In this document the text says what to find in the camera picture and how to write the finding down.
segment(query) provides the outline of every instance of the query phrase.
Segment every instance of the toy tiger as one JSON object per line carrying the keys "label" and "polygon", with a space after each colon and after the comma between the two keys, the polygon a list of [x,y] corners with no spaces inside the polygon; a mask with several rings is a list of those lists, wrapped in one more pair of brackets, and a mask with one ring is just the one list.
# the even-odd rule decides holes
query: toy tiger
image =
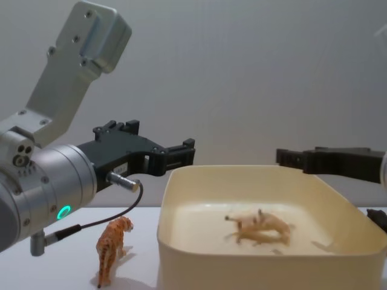
{"label": "toy tiger", "polygon": [[123,233],[133,230],[133,223],[121,216],[111,221],[98,239],[96,249],[99,255],[98,288],[110,285],[110,269],[118,258],[126,255],[123,249]]}

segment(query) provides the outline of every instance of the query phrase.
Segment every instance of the green led light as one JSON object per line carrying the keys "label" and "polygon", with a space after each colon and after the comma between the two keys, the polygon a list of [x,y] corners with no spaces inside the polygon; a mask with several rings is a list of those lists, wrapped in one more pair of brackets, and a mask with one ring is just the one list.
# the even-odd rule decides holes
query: green led light
{"label": "green led light", "polygon": [[69,205],[65,205],[62,207],[62,209],[58,212],[58,215],[56,216],[57,219],[63,219],[65,216],[67,216],[71,211],[71,207]]}

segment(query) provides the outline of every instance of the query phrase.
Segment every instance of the white wall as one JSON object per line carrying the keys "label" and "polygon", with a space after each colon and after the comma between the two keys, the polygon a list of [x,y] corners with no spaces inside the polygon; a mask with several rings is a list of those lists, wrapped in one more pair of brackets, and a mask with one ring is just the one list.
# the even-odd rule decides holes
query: white wall
{"label": "white wall", "polygon": [[[69,132],[80,144],[115,119],[140,120],[164,146],[197,140],[195,164],[274,164],[276,149],[387,149],[387,61],[374,33],[384,0],[98,0],[133,35],[117,69],[94,82]],[[0,116],[27,101],[75,1],[0,4]],[[143,178],[159,204],[167,176]],[[387,205],[378,185],[329,177],[357,205]],[[92,205],[119,205],[110,188]]]}

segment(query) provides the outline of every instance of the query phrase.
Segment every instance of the animal figurine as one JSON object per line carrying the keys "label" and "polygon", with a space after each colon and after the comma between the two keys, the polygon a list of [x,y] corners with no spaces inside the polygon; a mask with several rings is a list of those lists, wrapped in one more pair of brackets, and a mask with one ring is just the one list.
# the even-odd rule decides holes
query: animal figurine
{"label": "animal figurine", "polygon": [[282,219],[271,213],[264,213],[261,209],[258,210],[258,214],[256,216],[250,215],[247,217],[251,219],[247,220],[247,224],[246,216],[243,216],[242,219],[240,217],[232,219],[238,224],[238,231],[232,234],[233,236],[238,236],[236,240],[237,243],[239,243],[241,239],[252,239],[257,241],[257,243],[269,241],[276,242],[277,239],[269,239],[257,233],[260,231],[274,230],[280,234],[281,242],[286,245],[289,244],[292,226],[284,222]]}
{"label": "animal figurine", "polygon": [[98,239],[96,249],[99,255],[98,288],[108,286],[110,281],[110,269],[118,258],[126,255],[123,249],[123,234],[133,230],[133,223],[127,217],[121,216],[111,221]]}
{"label": "animal figurine", "polygon": [[259,216],[256,213],[245,213],[239,214],[235,217],[225,216],[224,219],[226,221],[235,222],[238,231],[240,231],[243,227],[256,225],[258,223]]}

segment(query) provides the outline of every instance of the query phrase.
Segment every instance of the plastic container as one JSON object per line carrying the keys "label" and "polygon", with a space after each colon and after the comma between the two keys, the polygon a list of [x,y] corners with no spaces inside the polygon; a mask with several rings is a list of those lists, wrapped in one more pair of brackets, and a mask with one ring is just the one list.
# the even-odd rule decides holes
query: plastic container
{"label": "plastic container", "polygon": [[[227,214],[272,212],[289,246],[234,237]],[[321,179],[279,166],[175,170],[157,238],[165,290],[379,290],[387,235]]]}

